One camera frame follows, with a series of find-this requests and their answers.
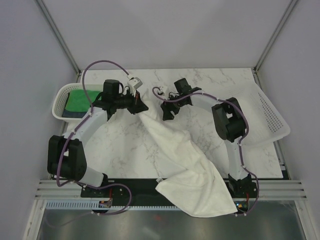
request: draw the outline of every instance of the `white plastic basket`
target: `white plastic basket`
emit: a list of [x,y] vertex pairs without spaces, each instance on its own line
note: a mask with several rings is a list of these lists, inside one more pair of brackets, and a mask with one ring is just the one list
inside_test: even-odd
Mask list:
[[224,100],[234,97],[238,100],[249,124],[249,134],[242,141],[244,146],[263,146],[290,133],[286,121],[257,84],[226,87],[218,97]]
[[[102,92],[103,88],[104,88],[103,84],[86,84],[85,85],[85,89],[87,90]],[[53,106],[52,106],[52,114],[56,119],[66,121],[67,123],[76,123],[79,121],[79,118],[62,117],[62,114],[64,113],[64,110],[65,110],[66,102],[68,99],[68,93],[70,93],[71,90],[75,90],[75,89],[83,89],[82,84],[81,83],[67,84],[63,86],[55,96]]]

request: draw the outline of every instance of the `white wall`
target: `white wall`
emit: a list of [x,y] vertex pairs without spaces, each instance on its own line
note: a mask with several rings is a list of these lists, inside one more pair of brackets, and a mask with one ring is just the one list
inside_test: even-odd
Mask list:
[[282,141],[290,173],[304,183],[320,226],[320,1],[302,0],[259,72],[291,127]]
[[290,0],[44,2],[81,69],[150,69],[253,67]]
[[0,238],[20,240],[62,124],[55,94],[76,75],[33,0],[2,1],[0,32]]

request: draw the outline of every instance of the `green cloth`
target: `green cloth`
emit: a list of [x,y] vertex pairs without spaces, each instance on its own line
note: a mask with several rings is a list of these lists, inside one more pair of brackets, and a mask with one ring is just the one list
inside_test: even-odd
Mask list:
[[[87,90],[86,91],[93,102],[100,91]],[[83,89],[71,90],[69,93],[68,101],[65,105],[65,110],[69,112],[87,112],[90,108],[90,103],[85,95]]]

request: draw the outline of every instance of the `white cloth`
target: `white cloth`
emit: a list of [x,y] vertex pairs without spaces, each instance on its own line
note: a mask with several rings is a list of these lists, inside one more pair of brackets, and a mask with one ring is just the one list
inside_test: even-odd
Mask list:
[[156,190],[193,217],[209,218],[237,212],[223,178],[191,141],[190,133],[166,126],[148,92],[142,101],[149,107],[139,114],[144,126],[167,157],[185,168],[160,182]]

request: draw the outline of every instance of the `table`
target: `table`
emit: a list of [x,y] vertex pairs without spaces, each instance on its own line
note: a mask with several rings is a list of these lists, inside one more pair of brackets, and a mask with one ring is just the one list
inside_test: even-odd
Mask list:
[[[254,82],[250,68],[136,69],[129,72],[140,78],[149,91],[155,86],[167,86],[175,92],[174,82],[186,78],[191,87],[200,87],[219,96],[219,90],[225,87]],[[102,84],[106,79],[119,80],[124,85],[128,81],[121,70],[89,70],[85,75],[87,84]],[[152,96],[151,99],[161,111],[161,101]],[[192,140],[221,176],[227,178],[227,149],[216,133],[212,114],[195,106],[184,106],[175,119],[166,121],[166,124],[188,130]],[[74,127],[75,124],[69,124],[68,130]],[[184,170],[166,157],[139,117],[126,109],[118,110],[108,123],[101,126],[84,151],[88,166],[109,178],[168,178]],[[259,178],[283,177],[272,143],[247,150],[244,161]]]

